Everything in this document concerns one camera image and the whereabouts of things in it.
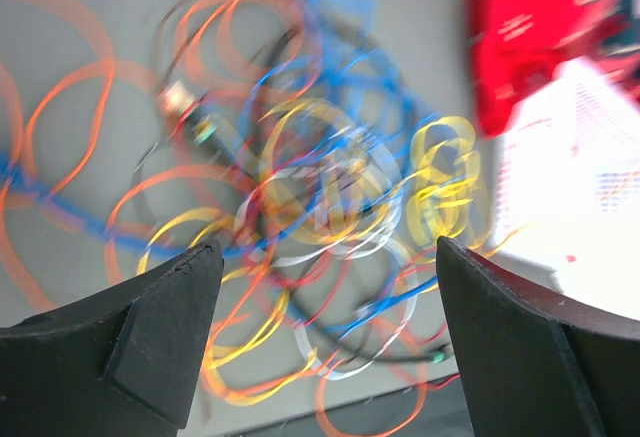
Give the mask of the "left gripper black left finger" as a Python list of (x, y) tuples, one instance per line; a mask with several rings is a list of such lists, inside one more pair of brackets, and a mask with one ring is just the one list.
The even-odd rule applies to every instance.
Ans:
[(189, 419), (223, 272), (208, 240), (1, 331), (4, 436), (175, 436)]

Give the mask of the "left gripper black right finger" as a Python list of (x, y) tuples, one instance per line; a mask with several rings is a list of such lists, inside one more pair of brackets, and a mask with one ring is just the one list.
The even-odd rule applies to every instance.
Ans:
[(636, 436), (639, 323), (448, 237), (436, 273), (477, 436)]

